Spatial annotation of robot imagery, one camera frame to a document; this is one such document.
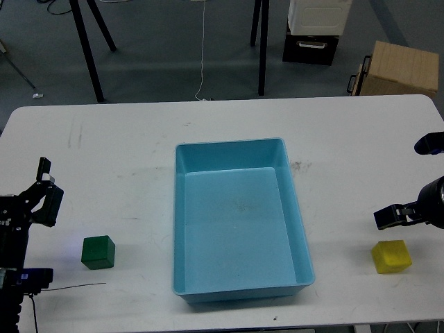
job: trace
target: blue plastic bin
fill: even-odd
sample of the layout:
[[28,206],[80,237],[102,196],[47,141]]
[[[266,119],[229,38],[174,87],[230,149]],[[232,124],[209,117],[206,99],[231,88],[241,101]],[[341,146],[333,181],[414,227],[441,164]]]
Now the blue plastic bin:
[[173,291],[187,302],[293,295],[314,281],[281,139],[176,147]]

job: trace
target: floor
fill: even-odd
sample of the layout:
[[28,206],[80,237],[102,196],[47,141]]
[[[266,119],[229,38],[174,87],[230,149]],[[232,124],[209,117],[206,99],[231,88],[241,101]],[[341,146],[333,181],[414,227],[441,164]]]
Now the floor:
[[[81,1],[106,103],[195,101],[200,87],[203,2],[190,0],[97,1],[117,51],[110,52],[94,18]],[[254,0],[207,0],[203,84],[200,99],[258,99],[259,47],[249,46]],[[69,9],[57,0],[53,12]],[[271,1],[266,95],[280,99],[347,96],[356,72],[376,40],[439,53],[444,82],[444,1],[355,0],[333,65],[282,62],[289,0]],[[0,130],[16,108],[26,105],[96,103],[72,14],[51,15],[36,0],[3,0],[0,39],[8,57],[37,87],[33,91],[0,58]],[[43,94],[33,99],[35,92]],[[444,114],[444,89],[434,98]],[[382,333],[383,325],[372,325]],[[411,330],[389,325],[386,333]],[[417,332],[435,332],[421,323]],[[317,333],[353,332],[352,327],[319,327]]]

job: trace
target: yellow cube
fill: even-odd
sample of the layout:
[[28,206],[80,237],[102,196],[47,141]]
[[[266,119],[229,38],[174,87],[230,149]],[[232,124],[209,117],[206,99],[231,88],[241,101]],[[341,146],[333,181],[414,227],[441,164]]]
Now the yellow cube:
[[372,249],[372,256],[379,274],[398,273],[411,265],[410,254],[403,240],[378,242]]

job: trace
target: green cube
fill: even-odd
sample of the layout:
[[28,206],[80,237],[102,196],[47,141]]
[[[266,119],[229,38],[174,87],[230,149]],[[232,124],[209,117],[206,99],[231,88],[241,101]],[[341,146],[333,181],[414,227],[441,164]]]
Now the green cube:
[[89,269],[114,267],[116,246],[109,236],[83,239],[82,263]]

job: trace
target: black metal stand leg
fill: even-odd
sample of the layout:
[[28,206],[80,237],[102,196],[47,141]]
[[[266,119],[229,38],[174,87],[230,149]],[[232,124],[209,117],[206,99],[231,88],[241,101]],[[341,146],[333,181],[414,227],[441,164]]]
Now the black metal stand leg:
[[15,71],[20,74],[20,76],[33,88],[35,89],[35,86],[32,84],[32,82],[30,80],[28,80],[27,77],[25,77],[25,74],[22,73],[22,71],[20,71],[20,69],[18,69],[17,66],[14,65],[14,63],[10,60],[10,58],[8,58],[6,56],[6,54],[4,54],[2,51],[0,51],[0,54],[6,59],[7,62],[9,62],[9,65],[12,66],[13,69],[15,69]]
[[266,45],[268,37],[268,10],[270,0],[262,0],[261,49],[259,54],[259,96],[265,95]]
[[110,47],[111,51],[116,51],[116,45],[114,44],[114,41],[111,38],[111,34],[108,31],[108,28],[105,24],[105,21],[103,21],[102,15],[100,13],[99,8],[97,7],[97,3],[95,0],[87,0],[89,8],[91,8],[92,14],[94,18],[97,21],[97,24],[99,25],[100,30],[102,31],[102,34],[108,43],[108,46]]
[[255,0],[255,9],[253,11],[253,24],[251,25],[250,45],[256,46],[257,26],[259,25],[259,14],[261,12],[262,0]]
[[82,44],[83,54],[85,55],[86,65],[88,67],[89,76],[91,77],[92,87],[96,93],[96,99],[99,103],[103,102],[102,88],[100,86],[99,75],[97,74],[96,65],[94,64],[94,58],[92,57],[91,46],[89,45],[88,36],[83,23],[82,13],[80,12],[80,6],[78,0],[69,0],[72,9],[72,15],[77,27],[78,37]]

